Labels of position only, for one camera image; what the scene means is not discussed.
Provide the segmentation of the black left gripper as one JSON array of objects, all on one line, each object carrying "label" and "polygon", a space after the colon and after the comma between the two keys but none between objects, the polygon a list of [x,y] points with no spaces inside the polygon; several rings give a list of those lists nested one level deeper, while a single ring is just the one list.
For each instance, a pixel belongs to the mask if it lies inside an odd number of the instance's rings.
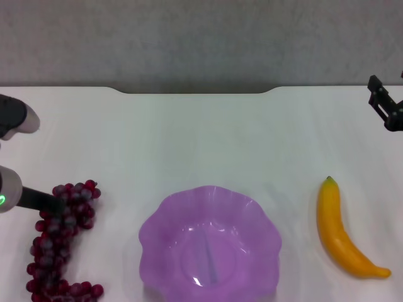
[{"label": "black left gripper", "polygon": [[51,194],[23,187],[21,207],[42,211],[47,214],[61,215],[65,209],[65,202]]}]

